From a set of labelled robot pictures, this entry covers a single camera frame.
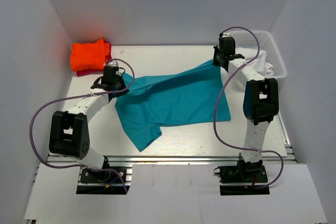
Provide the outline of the teal t-shirt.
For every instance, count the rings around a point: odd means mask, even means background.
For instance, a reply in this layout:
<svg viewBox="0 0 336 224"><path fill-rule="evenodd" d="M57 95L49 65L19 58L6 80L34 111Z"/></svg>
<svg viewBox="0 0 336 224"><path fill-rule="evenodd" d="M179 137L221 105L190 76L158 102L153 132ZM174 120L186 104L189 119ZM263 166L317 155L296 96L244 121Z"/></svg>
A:
<svg viewBox="0 0 336 224"><path fill-rule="evenodd" d="M161 127L231 119L221 70L207 61L178 74L124 75L131 84L128 94L117 98L115 108L122 128L138 151L145 150L162 134Z"/></svg>

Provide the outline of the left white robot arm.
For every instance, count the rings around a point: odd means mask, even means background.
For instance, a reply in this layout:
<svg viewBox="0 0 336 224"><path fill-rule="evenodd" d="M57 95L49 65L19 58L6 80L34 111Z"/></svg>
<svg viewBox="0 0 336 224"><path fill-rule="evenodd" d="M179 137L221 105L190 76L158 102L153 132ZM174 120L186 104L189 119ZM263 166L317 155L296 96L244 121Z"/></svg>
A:
<svg viewBox="0 0 336 224"><path fill-rule="evenodd" d="M93 168L93 176L101 182L110 178L111 168L107 158L90 147L88 124L113 98L128 93L121 70L116 61L104 66L103 75L90 88L93 95L67 111L55 112L51 121L49 151Z"/></svg>

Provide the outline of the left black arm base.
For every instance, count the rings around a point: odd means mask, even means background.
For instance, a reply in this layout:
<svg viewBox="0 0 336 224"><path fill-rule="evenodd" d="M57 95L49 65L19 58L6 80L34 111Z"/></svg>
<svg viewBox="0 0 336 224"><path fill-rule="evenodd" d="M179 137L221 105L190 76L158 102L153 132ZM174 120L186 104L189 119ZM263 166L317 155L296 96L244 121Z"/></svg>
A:
<svg viewBox="0 0 336 224"><path fill-rule="evenodd" d="M94 172L84 168L80 170L77 183L77 195L126 195L131 185L131 166L110 165L105 157L103 169L113 171Z"/></svg>

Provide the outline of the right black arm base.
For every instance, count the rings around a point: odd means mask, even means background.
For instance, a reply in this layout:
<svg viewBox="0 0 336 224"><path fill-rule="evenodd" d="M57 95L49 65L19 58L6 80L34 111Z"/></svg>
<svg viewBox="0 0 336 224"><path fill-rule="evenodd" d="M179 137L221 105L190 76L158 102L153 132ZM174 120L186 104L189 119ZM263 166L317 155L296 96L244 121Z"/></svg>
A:
<svg viewBox="0 0 336 224"><path fill-rule="evenodd" d="M218 166L214 174L219 177L221 196L269 195L268 177L262 161L256 163L238 160L234 166Z"/></svg>

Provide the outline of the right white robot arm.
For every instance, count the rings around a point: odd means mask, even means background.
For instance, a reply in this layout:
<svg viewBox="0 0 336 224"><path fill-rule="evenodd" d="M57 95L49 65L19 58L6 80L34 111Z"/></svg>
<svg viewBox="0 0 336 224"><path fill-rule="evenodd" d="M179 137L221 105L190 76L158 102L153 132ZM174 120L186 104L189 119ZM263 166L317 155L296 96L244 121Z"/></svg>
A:
<svg viewBox="0 0 336 224"><path fill-rule="evenodd" d="M237 175L247 182L256 175L252 164L261 164L266 131L279 112L278 82L259 74L242 54L236 53L232 35L221 33L214 50L213 65L224 68L245 88L243 113L247 130L239 155L239 162L243 164L238 166Z"/></svg>

